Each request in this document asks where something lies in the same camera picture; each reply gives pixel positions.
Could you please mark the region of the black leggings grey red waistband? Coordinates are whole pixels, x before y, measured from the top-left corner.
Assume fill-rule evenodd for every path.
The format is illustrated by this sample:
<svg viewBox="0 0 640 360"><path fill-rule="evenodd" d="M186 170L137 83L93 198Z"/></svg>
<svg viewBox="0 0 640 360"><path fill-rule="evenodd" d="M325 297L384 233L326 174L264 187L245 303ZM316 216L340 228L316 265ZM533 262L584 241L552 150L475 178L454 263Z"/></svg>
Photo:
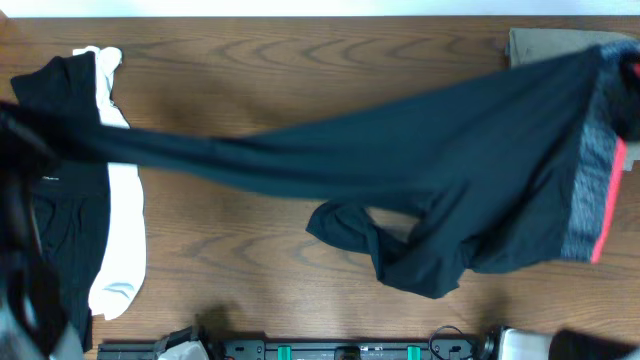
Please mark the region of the black leggings grey red waistband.
<svg viewBox="0 0 640 360"><path fill-rule="evenodd" d="M90 124L78 106L1 106L6 166L53 156L190 173L320 201L307 229L371 257L383 284L429 298L466 270L595 263L639 138L635 40L244 138Z"/></svg>

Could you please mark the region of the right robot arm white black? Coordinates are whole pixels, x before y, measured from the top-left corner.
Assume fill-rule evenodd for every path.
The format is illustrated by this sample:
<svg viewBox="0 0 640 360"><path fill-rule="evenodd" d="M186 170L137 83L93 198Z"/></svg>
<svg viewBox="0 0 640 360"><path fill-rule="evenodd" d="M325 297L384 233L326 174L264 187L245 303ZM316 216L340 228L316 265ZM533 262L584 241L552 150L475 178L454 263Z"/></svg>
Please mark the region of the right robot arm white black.
<svg viewBox="0 0 640 360"><path fill-rule="evenodd" d="M638 344L570 329L546 334L497 327L480 350L480 359L493 360L639 360Z"/></svg>

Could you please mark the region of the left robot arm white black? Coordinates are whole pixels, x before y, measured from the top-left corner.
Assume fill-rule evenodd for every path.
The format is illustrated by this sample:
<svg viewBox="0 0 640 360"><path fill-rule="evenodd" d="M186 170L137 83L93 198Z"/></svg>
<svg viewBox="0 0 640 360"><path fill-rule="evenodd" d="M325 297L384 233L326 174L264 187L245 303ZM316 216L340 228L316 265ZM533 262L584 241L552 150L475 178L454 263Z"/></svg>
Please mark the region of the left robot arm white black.
<svg viewBox="0 0 640 360"><path fill-rule="evenodd" d="M1 357L79 360L78 333L42 257L32 188L55 156L35 133L1 115Z"/></svg>

